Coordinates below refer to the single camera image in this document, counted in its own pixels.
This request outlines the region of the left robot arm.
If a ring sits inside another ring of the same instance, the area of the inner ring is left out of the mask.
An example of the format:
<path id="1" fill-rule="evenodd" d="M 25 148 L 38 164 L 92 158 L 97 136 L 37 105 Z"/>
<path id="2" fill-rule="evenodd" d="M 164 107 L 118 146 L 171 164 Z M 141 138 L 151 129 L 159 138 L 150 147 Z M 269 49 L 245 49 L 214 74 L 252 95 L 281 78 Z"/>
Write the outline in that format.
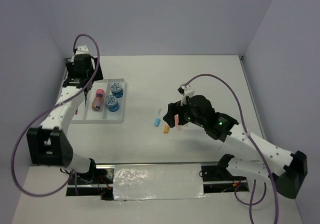
<path id="1" fill-rule="evenodd" d="M 97 180 L 98 171 L 93 159 L 78 155 L 67 139 L 69 125 L 79 106 L 86 103 L 96 71 L 98 80 L 103 75 L 98 60 L 90 54 L 76 54 L 66 63 L 67 78 L 62 84 L 58 107 L 52 110 L 37 128 L 29 128 L 26 137 L 33 164 L 57 166 L 75 170 L 86 183 Z"/>

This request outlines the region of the light blue highlighter cap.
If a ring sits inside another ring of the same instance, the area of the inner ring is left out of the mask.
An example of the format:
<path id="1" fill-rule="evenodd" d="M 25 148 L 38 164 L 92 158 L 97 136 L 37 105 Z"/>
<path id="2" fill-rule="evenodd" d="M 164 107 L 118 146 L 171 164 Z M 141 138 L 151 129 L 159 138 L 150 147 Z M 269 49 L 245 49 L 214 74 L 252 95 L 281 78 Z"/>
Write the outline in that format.
<path id="1" fill-rule="evenodd" d="M 154 126 L 158 127 L 160 125 L 160 122 L 161 122 L 160 118 L 156 118 L 154 121 Z"/>

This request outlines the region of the pink capped pencil tube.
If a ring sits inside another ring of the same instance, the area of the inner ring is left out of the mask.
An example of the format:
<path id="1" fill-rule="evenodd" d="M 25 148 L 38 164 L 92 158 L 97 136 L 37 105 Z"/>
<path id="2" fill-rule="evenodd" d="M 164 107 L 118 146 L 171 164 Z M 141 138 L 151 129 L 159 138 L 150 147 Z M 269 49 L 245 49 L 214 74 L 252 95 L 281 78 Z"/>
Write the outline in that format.
<path id="1" fill-rule="evenodd" d="M 97 89 L 95 97 L 92 102 L 92 110 L 93 111 L 100 111 L 102 105 L 103 105 L 103 98 L 105 96 L 105 91 L 103 89 Z"/>

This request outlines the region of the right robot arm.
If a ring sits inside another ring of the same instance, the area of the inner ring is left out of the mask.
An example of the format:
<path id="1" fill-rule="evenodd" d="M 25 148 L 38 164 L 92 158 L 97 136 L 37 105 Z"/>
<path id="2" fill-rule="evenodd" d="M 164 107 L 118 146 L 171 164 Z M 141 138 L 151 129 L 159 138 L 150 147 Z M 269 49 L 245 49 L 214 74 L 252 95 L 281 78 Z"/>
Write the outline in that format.
<path id="1" fill-rule="evenodd" d="M 173 128 L 193 123 L 219 140 L 249 154 L 242 160 L 234 154 L 224 154 L 218 162 L 217 174 L 223 180 L 243 176 L 274 184 L 277 193 L 295 199 L 308 173 L 307 156 L 301 151 L 291 152 L 267 140 L 246 132 L 235 118 L 216 112 L 202 95 L 187 98 L 185 103 L 170 103 L 163 120 Z"/>

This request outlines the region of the blue paint jar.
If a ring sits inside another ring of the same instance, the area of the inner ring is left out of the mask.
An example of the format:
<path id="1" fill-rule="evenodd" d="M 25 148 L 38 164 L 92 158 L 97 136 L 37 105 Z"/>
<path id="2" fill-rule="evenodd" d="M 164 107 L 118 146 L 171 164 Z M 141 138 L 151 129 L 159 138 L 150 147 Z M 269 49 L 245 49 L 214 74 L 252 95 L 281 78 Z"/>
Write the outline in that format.
<path id="1" fill-rule="evenodd" d="M 116 112 L 119 109 L 119 103 L 117 98 L 114 95 L 109 95 L 104 100 L 105 108 L 107 108 L 110 112 Z"/>
<path id="2" fill-rule="evenodd" d="M 110 91 L 116 98 L 121 98 L 123 96 L 124 90 L 120 82 L 113 82 L 110 85 Z"/>

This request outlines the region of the clear pen cap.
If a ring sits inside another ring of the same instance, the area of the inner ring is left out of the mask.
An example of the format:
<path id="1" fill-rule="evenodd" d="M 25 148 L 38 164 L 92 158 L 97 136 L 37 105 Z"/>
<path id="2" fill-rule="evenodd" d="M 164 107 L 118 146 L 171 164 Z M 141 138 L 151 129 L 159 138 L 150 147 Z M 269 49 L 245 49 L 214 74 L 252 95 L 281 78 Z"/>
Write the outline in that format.
<path id="1" fill-rule="evenodd" d="M 161 112 L 162 112 L 162 108 L 160 107 L 159 109 L 158 109 L 158 111 L 157 111 L 157 115 L 160 115 L 161 114 Z"/>

